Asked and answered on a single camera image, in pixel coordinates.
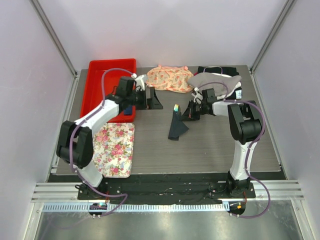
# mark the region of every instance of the work surface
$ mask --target work surface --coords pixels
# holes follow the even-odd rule
[[[242,77],[242,99],[254,100],[258,104],[248,67],[233,67],[237,68]],[[150,69],[151,67],[137,68],[137,74],[145,74]],[[197,69],[198,67],[189,67],[193,73]],[[78,119],[80,115],[87,72],[81,71],[70,115],[71,121]],[[174,105],[179,104],[183,113],[192,97],[190,93],[171,91],[156,91],[156,94],[163,105],[162,110],[136,112],[131,174],[227,172],[232,165],[235,150],[229,119],[223,116],[203,115],[199,121],[185,122],[189,131],[180,136],[179,141],[169,140]],[[280,171],[267,130],[255,147],[251,171]],[[56,174],[71,174],[70,166],[60,160]]]

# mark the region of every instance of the pink floral fabric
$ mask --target pink floral fabric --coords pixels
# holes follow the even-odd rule
[[[151,69],[148,73],[148,86],[156,90],[168,90],[176,93],[188,93],[193,87],[187,81],[193,76],[187,66],[161,66]]]
[[[93,162],[106,178],[127,178],[131,174],[135,126],[106,123],[93,137]]]

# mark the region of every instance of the wire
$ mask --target wire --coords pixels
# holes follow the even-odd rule
[[[108,201],[109,201],[109,197],[107,196],[107,197],[105,198],[104,203],[105,203],[105,204],[107,204],[107,203],[108,203]]]
[[[117,87],[117,86],[114,86],[114,87],[113,87],[113,89],[112,89],[112,94],[114,94],[114,91],[115,91],[116,87]]]
[[[242,219],[254,219],[254,218],[258,218],[260,216],[262,216],[263,214],[265,214],[269,207],[270,207],[270,204],[271,204],[271,196],[270,196],[270,192],[268,190],[268,188],[266,187],[266,185],[260,181],[259,179],[255,178],[254,176],[250,175],[249,171],[248,171],[248,160],[249,160],[249,155],[250,155],[250,151],[251,151],[251,147],[253,146],[253,144],[255,144],[256,142],[258,142],[260,140],[260,138],[262,137],[262,135],[265,133],[265,129],[266,129],[266,119],[265,119],[265,116],[263,114],[263,112],[261,111],[261,109],[259,107],[257,107],[255,104],[253,104],[252,102],[249,102],[249,101],[242,101],[242,100],[225,100],[225,102],[227,103],[241,103],[241,104],[248,104],[252,107],[254,107],[260,114],[261,118],[262,118],[262,128],[261,128],[261,132],[259,133],[259,135],[249,144],[248,146],[248,151],[246,152],[246,155],[245,155],[245,161],[244,161],[244,170],[245,170],[245,173],[248,175],[248,177],[254,181],[257,181],[259,184],[261,184],[263,186],[263,188],[265,189],[266,191],[266,194],[268,196],[268,204],[267,206],[265,207],[265,209],[257,214],[257,215],[253,215],[253,216],[242,216],[242,215],[237,215],[237,214],[234,214],[232,213],[233,216],[235,217],[239,217],[239,218],[242,218]]]
[[[244,195],[244,205],[246,205],[247,204],[247,195],[246,195],[245,191],[243,192],[243,195]]]
[[[227,184],[225,184],[224,189],[221,190],[221,191],[215,191],[214,189],[212,190],[212,189],[208,188],[208,190],[209,190],[210,192],[212,192],[213,194],[222,193],[222,192],[224,192],[226,189],[227,189]]]
[[[102,106],[105,105],[105,101],[106,101],[106,93],[105,93],[105,76],[107,73],[111,72],[111,71],[123,71],[123,72],[126,72],[130,75],[133,75],[132,72],[126,70],[126,69],[123,69],[123,68],[118,68],[118,67],[115,67],[115,68],[110,68],[108,69],[107,71],[105,71],[103,74],[102,74],[102,77],[101,77],[101,89],[102,89]]]
[[[231,206],[236,205],[236,204],[240,205],[240,202],[231,203],[231,204],[229,204],[229,206],[231,207]]]

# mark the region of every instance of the white backdrop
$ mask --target white backdrop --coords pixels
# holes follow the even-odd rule
[[[91,60],[251,66],[285,0],[40,0],[77,70]]]
[[[320,229],[320,1],[298,0],[271,44],[256,78],[266,113],[291,179]]]
[[[0,1],[0,32],[0,239],[21,240],[72,76],[29,1]]]

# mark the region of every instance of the white robotic arm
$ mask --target white robotic arm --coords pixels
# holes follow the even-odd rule
[[[250,185],[250,165],[254,142],[261,135],[263,119],[254,101],[218,101],[213,88],[195,88],[194,100],[189,101],[182,115],[183,121],[200,120],[201,115],[225,116],[229,118],[230,132],[235,140],[233,164],[228,172],[227,191],[231,196],[242,195]]]
[[[75,122],[65,121],[60,129],[56,154],[70,164],[70,141],[72,132],[78,127],[72,143],[73,168],[93,187],[97,187],[103,179],[102,174],[91,161],[93,157],[93,138],[101,127],[109,120],[119,115],[129,106],[136,106],[137,110],[162,109],[155,94],[150,88],[150,97],[146,99],[145,75],[133,79],[122,77],[116,88],[115,95],[110,94],[91,112]]]
[[[213,114],[215,116],[229,117],[228,105],[235,104],[234,102],[216,101],[212,104]],[[246,180],[248,175],[245,170],[246,155],[249,151],[249,146],[252,141],[248,141],[242,144],[239,140],[235,140],[234,157],[232,167],[230,168],[230,174],[235,180]],[[250,165],[252,155],[257,143],[253,143],[250,147],[249,157],[247,160],[247,171],[250,173]]]

